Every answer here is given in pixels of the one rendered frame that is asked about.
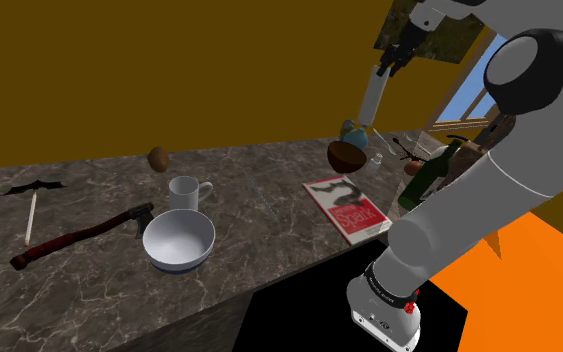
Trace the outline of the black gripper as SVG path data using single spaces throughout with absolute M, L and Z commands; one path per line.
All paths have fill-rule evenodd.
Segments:
M 389 45 L 380 57 L 380 67 L 376 75 L 382 77 L 387 68 L 394 62 L 389 73 L 389 77 L 393 78 L 400 69 L 409 63 L 427 35 L 426 30 L 408 21 L 401 31 L 398 41 Z

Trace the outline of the white cylindrical bottle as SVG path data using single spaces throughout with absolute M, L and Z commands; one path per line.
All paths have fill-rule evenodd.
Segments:
M 390 68 L 383 69 L 380 66 L 372 68 L 357 117 L 359 125 L 369 126 L 373 124 L 390 71 Z

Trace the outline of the white spoon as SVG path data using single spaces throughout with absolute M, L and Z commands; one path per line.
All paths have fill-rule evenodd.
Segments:
M 374 134 L 387 146 L 387 149 L 390 154 L 393 156 L 398 156 L 395 149 L 389 144 L 389 142 L 375 129 L 373 128 Z

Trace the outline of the brown bowl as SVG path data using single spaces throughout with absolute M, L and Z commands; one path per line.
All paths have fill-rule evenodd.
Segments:
M 354 173 L 367 162 L 363 150 L 344 141 L 333 141 L 327 148 L 327 160 L 334 171 L 340 174 Z

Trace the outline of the green glass bottle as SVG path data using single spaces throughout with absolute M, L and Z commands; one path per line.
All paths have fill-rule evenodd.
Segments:
M 411 211 L 434 193 L 448 174 L 450 159 L 462 144 L 462 140 L 454 139 L 438 148 L 406 185 L 398 197 L 399 206 Z

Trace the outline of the red and white book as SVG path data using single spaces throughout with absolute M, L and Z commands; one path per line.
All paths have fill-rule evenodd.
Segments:
M 306 182 L 303 187 L 350 246 L 379 236 L 392 225 L 347 176 Z

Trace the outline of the thin translucent stick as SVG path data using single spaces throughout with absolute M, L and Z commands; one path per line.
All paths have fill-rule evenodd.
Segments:
M 254 180 L 248 175 L 245 174 L 245 178 L 248 181 L 248 183 L 250 184 L 250 186 L 253 188 L 253 190 L 255 191 L 255 193 L 257 194 L 257 196 L 259 197 L 259 199 L 261 200 L 261 202 L 264 204 L 264 207 L 267 211 L 267 213 L 272 217 L 272 219 L 277 222 L 278 218 L 276 216 L 276 214 L 274 213 L 272 207 L 270 206 L 270 204 L 266 201 L 265 197 L 263 196 L 263 194 L 260 192 L 259 188 L 257 187 L 256 183 L 254 182 Z

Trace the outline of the white mug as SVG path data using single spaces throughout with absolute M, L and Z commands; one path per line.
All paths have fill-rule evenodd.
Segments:
M 190 209 L 197 211 L 199 203 L 213 192 L 211 182 L 200 183 L 191 176 L 178 176 L 169 182 L 169 209 Z

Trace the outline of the black robot stand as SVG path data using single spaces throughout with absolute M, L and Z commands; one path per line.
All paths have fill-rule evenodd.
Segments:
M 349 248 L 254 293 L 232 352 L 392 352 L 353 322 L 346 287 L 386 249 Z M 468 311 L 432 282 L 419 288 L 413 352 L 457 352 Z

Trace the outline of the brown potato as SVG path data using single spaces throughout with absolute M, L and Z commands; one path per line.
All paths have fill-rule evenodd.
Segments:
M 147 155 L 147 161 L 150 168 L 158 173 L 163 173 L 168 169 L 169 156 L 168 153 L 160 146 L 154 147 Z

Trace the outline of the white bowl with blue base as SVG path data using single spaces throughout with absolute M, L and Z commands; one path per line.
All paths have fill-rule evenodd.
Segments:
M 169 273 L 185 273 L 207 259 L 215 239 L 215 226 L 206 215 L 190 209 L 174 209 L 149 223 L 142 244 L 154 267 Z

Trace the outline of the black bat-shaped figure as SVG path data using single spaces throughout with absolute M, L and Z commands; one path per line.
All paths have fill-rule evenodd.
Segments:
M 29 190 L 37 191 L 39 189 L 50 190 L 50 189 L 59 189 L 59 188 L 65 188 L 65 185 L 63 185 L 61 181 L 47 182 L 47 181 L 35 180 L 29 184 L 11 187 L 6 192 L 6 195 L 22 194 Z

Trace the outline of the wall picture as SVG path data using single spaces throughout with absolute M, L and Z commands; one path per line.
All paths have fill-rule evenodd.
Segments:
M 374 49 L 385 50 L 389 44 L 398 42 L 399 34 L 416 3 L 416 0 L 393 0 Z M 483 28 L 484 24 L 474 15 L 461 20 L 445 17 L 417 48 L 415 56 L 458 64 Z

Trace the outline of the window with wooden frame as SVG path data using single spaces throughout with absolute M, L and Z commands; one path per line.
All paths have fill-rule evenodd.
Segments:
M 487 30 L 450 90 L 424 126 L 426 132 L 485 127 L 497 116 L 495 102 L 483 84 L 485 67 L 506 39 Z

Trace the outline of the red-handled axe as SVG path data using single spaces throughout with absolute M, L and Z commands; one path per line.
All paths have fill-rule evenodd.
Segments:
M 64 234 L 40 245 L 31 247 L 22 254 L 13 257 L 9 261 L 9 263 L 15 270 L 23 270 L 27 267 L 28 264 L 37 261 L 42 257 L 48 256 L 53 252 L 73 245 L 76 242 L 80 242 L 106 233 L 130 220 L 136 221 L 136 239 L 141 239 L 146 227 L 154 219 L 154 215 L 152 214 L 153 209 L 154 204 L 151 202 L 141 204 L 139 206 L 128 209 L 127 211 L 96 226 L 73 233 Z

